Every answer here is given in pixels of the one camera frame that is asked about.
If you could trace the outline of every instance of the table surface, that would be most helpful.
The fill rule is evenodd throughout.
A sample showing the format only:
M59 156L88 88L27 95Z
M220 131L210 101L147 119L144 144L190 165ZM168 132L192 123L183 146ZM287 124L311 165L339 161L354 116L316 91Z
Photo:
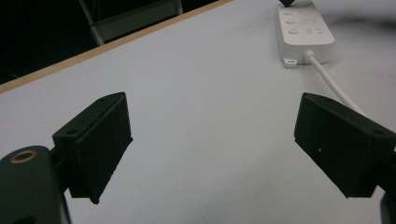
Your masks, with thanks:
M336 44L325 68L395 132L396 2L315 3ZM0 157L52 148L77 113L125 91L134 141L99 205L66 192L74 223L380 223L381 189L346 199L294 143L302 93L337 98L313 66L283 67L277 4L234 0L14 83L0 94Z

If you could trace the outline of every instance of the wooden table edge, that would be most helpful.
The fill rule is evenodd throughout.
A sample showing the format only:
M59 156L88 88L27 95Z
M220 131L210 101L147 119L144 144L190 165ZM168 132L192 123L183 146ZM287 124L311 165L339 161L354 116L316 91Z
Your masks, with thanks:
M151 34L151 33L155 32L155 31L158 31L158 30L160 30L160 29L162 29L164 27L167 27L169 25L175 24L175 23L177 23L179 21L184 21L184 20L186 20L188 18L194 17L194 16L196 16L198 14L206 12L206 11L208 11L210 9L215 8L215 7L222 6L222 5L224 5L226 3L229 3L231 1L233 1L233 0L219 0L219 1L216 1L216 2L211 3L209 5L206 5L204 7L199 7L197 9L193 10L193 11L190 11L190 12L187 12L187 13L182 14L180 16L174 17L173 19L170 19L170 20L167 20L167 21L163 21L161 23L158 23L156 25L150 26L149 28L146 28L146 29L141 30L139 32L136 32L136 33L133 33L131 35L127 35L127 36L125 36L123 38L120 38L120 39L117 39L115 41L112 41L112 42L110 42L108 44L105 44L103 46L100 46L98 48L88 50L88 51L86 51L84 53L81 53L81 54L75 56L75 57L72 57L72 58L66 59L64 61L61 61L59 63L50 65L48 67L45 67L45 68L40 69L38 71L35 71L35 72L31 73L31 74L28 74L26 76L19 77L17 79L11 80L9 82L6 82L6 83L0 85L0 93L13 90L15 88L18 88L19 86L22 86L22 85L25 85L27 83L33 82L33 81L38 80L38 79L40 79L42 77L46 77L46 76L51 75L51 74L53 74L55 72L63 70L65 68L69 67L69 66L72 66L72 65L74 65L76 63L81 63L81 62L83 62L85 60L88 60L88 59L94 57L94 56L97 56L97 55L102 54L102 53L104 53L106 51L109 51L111 49L117 48L117 47L119 47L121 45L124 45L126 43L129 43L129 42L131 42L133 40L136 40L137 38L140 38L142 36Z

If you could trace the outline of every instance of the white cable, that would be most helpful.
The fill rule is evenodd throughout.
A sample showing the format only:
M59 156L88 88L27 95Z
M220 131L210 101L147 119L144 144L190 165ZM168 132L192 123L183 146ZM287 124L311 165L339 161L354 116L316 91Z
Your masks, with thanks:
M341 90L341 88L332 80L332 78L329 76L329 74L326 72L326 70L323 68L323 66L315 59L315 54L311 50L308 50L304 54L305 61L307 63L312 63L312 65L315 66L315 68L318 70L318 72L321 74L323 79L326 81L326 83L329 85L329 87L332 89L332 91L335 93L335 95L340 98L340 100L349 108L355 110L356 112L360 113L364 117L367 117L364 112L353 102L347 95Z

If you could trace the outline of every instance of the mounting hole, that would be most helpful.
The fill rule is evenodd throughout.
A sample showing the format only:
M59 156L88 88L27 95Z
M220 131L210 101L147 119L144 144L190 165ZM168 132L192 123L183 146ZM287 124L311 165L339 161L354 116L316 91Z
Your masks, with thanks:
M23 152L19 152L15 156L11 158L11 163L23 163L31 160L37 155L37 151L35 150L26 150Z
M69 132L67 132L67 134L75 134L75 133L77 133L76 129L73 129L73 130L70 130Z
M385 135L383 132L381 132L379 130L373 130L373 133L376 133L378 135Z
M35 222L36 222L35 217L29 216L29 217L23 217L15 221L13 224L35 224Z

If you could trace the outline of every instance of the white power strip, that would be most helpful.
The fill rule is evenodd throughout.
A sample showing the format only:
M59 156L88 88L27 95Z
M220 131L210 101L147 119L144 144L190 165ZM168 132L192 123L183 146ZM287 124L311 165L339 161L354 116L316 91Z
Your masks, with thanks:
M334 37L311 1L279 4L276 11L276 36L280 60L285 67L309 63L304 54L311 50L320 63L329 61Z

